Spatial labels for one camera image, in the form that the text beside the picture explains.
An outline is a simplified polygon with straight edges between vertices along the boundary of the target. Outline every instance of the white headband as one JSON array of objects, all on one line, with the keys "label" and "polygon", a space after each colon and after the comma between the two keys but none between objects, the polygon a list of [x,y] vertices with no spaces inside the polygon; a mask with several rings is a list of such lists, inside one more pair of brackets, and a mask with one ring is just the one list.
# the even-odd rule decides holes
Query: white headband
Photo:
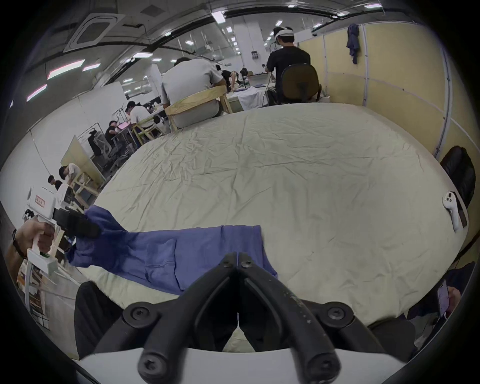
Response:
[{"label": "white headband", "polygon": [[275,35],[275,39],[279,36],[294,36],[294,33],[291,29],[284,28],[277,32]]}]

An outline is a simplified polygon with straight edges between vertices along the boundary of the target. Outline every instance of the smartphone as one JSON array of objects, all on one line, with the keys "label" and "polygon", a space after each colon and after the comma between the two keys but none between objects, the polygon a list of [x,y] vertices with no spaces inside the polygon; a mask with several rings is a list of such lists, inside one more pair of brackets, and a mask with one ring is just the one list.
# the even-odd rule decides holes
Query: smartphone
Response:
[{"label": "smartphone", "polygon": [[437,300],[440,317],[442,317],[445,312],[447,312],[448,306],[450,305],[450,302],[448,301],[448,287],[446,280],[442,281],[437,289]]}]

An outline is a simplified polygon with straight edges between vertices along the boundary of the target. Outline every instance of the desk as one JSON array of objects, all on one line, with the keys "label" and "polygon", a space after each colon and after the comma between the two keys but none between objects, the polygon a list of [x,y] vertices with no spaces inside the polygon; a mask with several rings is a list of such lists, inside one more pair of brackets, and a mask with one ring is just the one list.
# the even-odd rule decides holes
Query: desk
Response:
[{"label": "desk", "polygon": [[[454,232],[442,198],[456,188],[425,147],[348,104],[206,120],[140,148],[119,173],[95,204],[128,231],[260,225],[282,283],[300,299],[342,301],[366,325],[425,296],[468,230]],[[122,306],[172,297],[82,273]]]}]

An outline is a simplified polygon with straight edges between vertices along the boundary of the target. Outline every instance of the gray t-shirt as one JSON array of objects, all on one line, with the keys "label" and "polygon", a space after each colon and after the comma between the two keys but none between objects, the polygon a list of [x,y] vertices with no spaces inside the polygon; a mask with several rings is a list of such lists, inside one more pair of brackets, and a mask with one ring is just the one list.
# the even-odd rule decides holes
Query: gray t-shirt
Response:
[{"label": "gray t-shirt", "polygon": [[[184,61],[162,76],[162,104],[175,104],[197,92],[209,89],[223,79],[216,68],[204,59]],[[173,117],[178,128],[212,118],[218,113],[218,102],[209,101]]]}]

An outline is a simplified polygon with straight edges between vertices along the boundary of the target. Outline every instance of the wooden chair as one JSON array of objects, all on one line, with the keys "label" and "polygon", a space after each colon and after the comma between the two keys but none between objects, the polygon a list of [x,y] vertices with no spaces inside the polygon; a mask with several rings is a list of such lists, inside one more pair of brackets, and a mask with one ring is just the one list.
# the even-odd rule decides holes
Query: wooden chair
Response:
[{"label": "wooden chair", "polygon": [[[153,118],[154,118],[154,116],[143,119],[143,120],[139,121],[138,123],[136,123],[132,126],[133,133],[135,134],[135,136],[137,136],[137,139],[140,142],[140,145],[145,144],[145,142],[142,139],[142,137],[144,137],[144,136],[148,137],[150,140],[154,139],[153,135],[151,134],[151,132],[154,129],[159,131],[161,134],[164,134],[160,130],[160,128],[158,128],[157,125],[154,123]],[[147,128],[147,129],[142,128],[142,124],[145,124],[145,123],[148,123],[148,122],[152,122],[153,125],[150,128]]]},{"label": "wooden chair", "polygon": [[217,87],[205,89],[204,91],[201,91],[201,92],[197,92],[165,108],[165,113],[167,114],[168,119],[170,120],[170,124],[173,130],[174,131],[178,130],[177,126],[173,122],[173,118],[172,118],[173,116],[218,98],[222,103],[223,110],[226,113],[232,113],[232,108],[230,107],[230,103],[228,102],[226,94],[227,94],[227,87],[225,85],[220,85]]}]

